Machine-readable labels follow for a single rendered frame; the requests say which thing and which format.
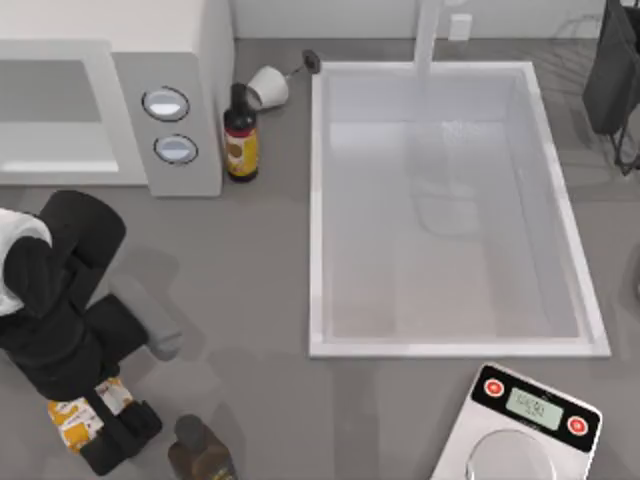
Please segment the white sink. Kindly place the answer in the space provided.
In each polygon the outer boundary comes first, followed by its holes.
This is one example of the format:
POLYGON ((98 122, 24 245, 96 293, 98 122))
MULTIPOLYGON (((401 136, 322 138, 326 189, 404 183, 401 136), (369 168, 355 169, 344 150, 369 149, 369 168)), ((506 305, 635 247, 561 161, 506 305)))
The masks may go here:
POLYGON ((610 355, 531 63, 327 62, 311 133, 311 356, 610 355))

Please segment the white wall socket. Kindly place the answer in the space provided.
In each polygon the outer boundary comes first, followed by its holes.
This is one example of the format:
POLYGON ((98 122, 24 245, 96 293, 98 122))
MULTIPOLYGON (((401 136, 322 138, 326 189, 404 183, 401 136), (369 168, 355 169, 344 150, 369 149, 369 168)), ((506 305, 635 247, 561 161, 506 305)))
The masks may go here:
POLYGON ((448 40, 466 42, 470 39, 473 16, 467 13, 452 14, 449 22, 448 40))

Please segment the round microwave knob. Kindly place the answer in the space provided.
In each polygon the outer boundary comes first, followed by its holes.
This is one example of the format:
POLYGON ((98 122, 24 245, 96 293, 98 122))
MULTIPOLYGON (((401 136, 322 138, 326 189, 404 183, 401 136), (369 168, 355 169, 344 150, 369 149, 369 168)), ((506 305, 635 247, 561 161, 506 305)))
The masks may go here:
POLYGON ((150 117, 158 121, 177 122, 189 113, 190 104, 181 91, 163 86, 145 92, 142 107, 150 117))
POLYGON ((155 140, 153 149, 157 157, 171 165, 186 165, 199 154, 196 143, 188 136, 174 134, 155 140))

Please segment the microwave oven door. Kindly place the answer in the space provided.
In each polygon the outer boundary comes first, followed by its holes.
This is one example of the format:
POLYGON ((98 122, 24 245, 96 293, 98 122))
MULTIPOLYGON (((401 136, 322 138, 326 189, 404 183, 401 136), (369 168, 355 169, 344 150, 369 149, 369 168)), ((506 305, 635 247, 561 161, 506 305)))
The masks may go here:
POLYGON ((0 39, 0 185, 144 185, 111 47, 0 39))

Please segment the pale microwave oven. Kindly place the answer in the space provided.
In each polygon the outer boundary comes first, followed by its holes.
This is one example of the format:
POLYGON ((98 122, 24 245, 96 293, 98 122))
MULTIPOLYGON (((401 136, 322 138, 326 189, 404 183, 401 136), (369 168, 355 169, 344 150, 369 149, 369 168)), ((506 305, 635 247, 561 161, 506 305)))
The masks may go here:
POLYGON ((223 183, 222 113, 230 100, 234 34, 229 0, 0 0, 0 39, 108 43, 129 111, 144 186, 156 197, 216 197, 223 183), (168 86, 189 100, 177 122, 150 117, 145 92, 168 86), (171 165, 156 139, 184 135, 198 157, 171 165))

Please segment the tall white tap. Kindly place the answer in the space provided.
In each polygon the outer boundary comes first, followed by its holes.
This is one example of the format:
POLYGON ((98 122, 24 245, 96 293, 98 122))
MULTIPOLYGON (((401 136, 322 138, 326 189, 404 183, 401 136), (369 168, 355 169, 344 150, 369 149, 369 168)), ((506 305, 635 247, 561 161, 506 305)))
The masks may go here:
POLYGON ((429 93, 431 64, 442 10, 448 0, 418 0, 413 69, 415 90, 422 98, 429 93))

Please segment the dark bottle with yellow label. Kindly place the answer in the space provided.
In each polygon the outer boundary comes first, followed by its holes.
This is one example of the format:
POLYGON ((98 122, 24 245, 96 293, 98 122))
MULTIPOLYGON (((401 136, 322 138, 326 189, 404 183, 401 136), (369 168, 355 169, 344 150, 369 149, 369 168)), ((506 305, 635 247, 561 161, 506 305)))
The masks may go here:
POLYGON ((247 94, 245 84, 234 83, 230 105, 223 114, 226 171, 233 181, 240 183, 252 181, 259 168, 257 113, 247 94))

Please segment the brown bottle with dark cap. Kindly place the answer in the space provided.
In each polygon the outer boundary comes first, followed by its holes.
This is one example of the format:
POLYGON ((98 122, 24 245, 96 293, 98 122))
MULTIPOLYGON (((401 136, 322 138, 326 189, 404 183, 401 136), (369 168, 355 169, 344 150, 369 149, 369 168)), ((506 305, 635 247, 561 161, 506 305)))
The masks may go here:
POLYGON ((167 453, 177 480, 240 480, 229 448, 194 414, 180 416, 167 453))

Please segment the silver and black kitchen scale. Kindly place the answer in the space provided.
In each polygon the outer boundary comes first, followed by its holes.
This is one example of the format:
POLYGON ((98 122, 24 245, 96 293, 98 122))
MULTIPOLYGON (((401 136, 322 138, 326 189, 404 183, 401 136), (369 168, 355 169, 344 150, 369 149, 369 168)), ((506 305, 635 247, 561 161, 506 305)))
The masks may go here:
POLYGON ((602 422, 593 405, 484 363, 429 480, 587 480, 602 422))

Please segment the white cup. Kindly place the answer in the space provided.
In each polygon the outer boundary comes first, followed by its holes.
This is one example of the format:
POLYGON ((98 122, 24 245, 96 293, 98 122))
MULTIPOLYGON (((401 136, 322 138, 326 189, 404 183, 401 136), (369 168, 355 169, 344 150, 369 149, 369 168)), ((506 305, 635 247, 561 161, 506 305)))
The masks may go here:
POLYGON ((260 68, 247 84, 250 105, 257 111, 283 106, 289 98, 285 75, 272 66, 260 68))

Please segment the yellow and white packet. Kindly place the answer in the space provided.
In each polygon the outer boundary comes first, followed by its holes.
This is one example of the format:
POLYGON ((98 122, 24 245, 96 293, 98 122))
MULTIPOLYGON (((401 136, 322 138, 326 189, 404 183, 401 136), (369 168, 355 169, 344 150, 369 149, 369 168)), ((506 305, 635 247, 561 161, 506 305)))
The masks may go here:
MULTIPOLYGON (((99 384, 96 393, 114 415, 120 414, 134 400, 118 377, 99 384)), ((49 401, 47 411, 63 443, 75 453, 94 440, 104 427, 104 421, 84 397, 65 402, 49 401)))

